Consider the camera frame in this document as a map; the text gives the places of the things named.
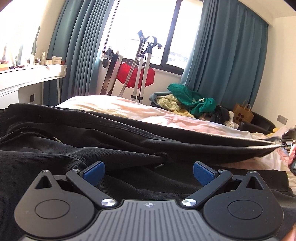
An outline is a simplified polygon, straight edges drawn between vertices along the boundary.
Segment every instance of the black trousers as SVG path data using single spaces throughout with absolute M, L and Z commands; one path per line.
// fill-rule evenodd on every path
M 106 174 L 97 188 L 122 199 L 176 199 L 199 188 L 192 165 L 214 166 L 263 156 L 280 145 L 265 140 L 213 136 L 96 112 L 33 104 L 0 111 L 0 237 L 21 234 L 13 212 L 37 174 L 63 175 L 101 160 Z M 164 166 L 155 169 L 159 164 Z M 234 175 L 247 170 L 231 169 Z M 285 172 L 259 172 L 284 212 L 282 238 L 296 222 L 296 197 Z

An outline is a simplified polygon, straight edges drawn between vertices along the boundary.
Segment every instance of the paper bag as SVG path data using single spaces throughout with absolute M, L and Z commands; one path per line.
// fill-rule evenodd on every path
M 252 106 L 246 101 L 244 101 L 242 105 L 235 104 L 232 111 L 234 113 L 233 121 L 236 124 L 240 124 L 242 121 L 250 123 L 254 117 L 253 113 L 251 112 L 251 109 Z

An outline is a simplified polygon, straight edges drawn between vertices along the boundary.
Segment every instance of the pile of clothes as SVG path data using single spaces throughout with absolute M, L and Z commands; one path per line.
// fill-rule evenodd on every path
M 156 103 L 163 109 L 177 115 L 216 122 L 235 129 L 238 128 L 238 124 L 233 122 L 233 112 L 217 105 L 213 98 L 203 98 L 200 93 L 191 91 L 180 84 L 170 84 L 168 90 L 171 94 L 157 96 L 155 99 Z

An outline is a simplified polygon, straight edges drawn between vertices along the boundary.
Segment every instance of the triangular cutout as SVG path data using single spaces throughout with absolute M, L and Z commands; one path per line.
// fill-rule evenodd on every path
M 35 189 L 43 189 L 43 188 L 51 188 L 52 184 L 50 183 L 47 176 L 41 177 L 39 183 L 35 187 Z
M 258 179 L 255 178 L 255 177 L 251 177 L 251 178 L 250 178 L 250 181 L 249 181 L 249 183 L 248 183 L 248 185 L 247 185 L 247 188 L 257 189 L 257 190 L 263 190 L 263 188 L 262 188 L 260 182 L 259 182 Z

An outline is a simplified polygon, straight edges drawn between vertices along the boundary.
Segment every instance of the black window frame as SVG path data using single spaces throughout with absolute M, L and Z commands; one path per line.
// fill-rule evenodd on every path
M 167 41 L 166 41 L 165 46 L 164 46 L 163 56 L 161 58 L 160 65 L 150 63 L 151 68 L 160 69 L 160 70 L 170 72 L 170 73 L 174 73 L 174 74 L 178 74 L 178 75 L 182 75 L 184 69 L 180 68 L 180 67 L 177 67 L 177 66 L 174 66 L 174 65 L 167 64 L 167 61 L 168 61 L 168 56 L 170 54 L 170 46 L 172 44 L 172 40 L 173 40 L 173 36 L 174 36 L 176 23 L 177 23 L 177 19 L 178 19 L 178 15 L 179 15 L 179 11 L 180 11 L 182 1 L 183 0 L 176 0 L 176 5 L 175 5 L 173 17 L 172 17 L 172 21 L 171 21 L 171 24 L 170 24 L 170 30 L 168 32 L 168 37 L 167 37 Z M 123 62 L 131 61 L 131 60 L 132 59 L 129 59 L 129 58 L 123 58 Z

